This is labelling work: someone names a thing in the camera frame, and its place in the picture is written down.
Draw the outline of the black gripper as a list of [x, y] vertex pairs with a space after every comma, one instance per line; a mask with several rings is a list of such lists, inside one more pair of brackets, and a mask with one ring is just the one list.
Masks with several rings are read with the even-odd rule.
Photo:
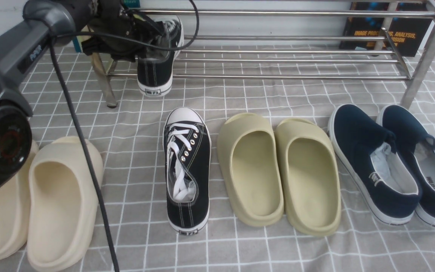
[[[138, 10], [129, 9], [122, 0], [100, 0], [96, 17], [87, 25], [95, 33], [151, 43], [164, 35], [164, 25]], [[81, 43], [82, 52], [109, 54], [113, 60], [135, 62], [145, 52], [143, 45], [112, 37], [92, 36]]]

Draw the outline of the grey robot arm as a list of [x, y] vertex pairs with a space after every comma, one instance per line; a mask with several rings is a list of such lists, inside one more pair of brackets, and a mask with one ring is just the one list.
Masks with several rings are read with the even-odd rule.
[[122, 0], [29, 0], [23, 21], [0, 36], [0, 188], [29, 158], [33, 111], [19, 88], [44, 53], [65, 45], [85, 26], [104, 34], [92, 50], [130, 57], [164, 34], [164, 26]]

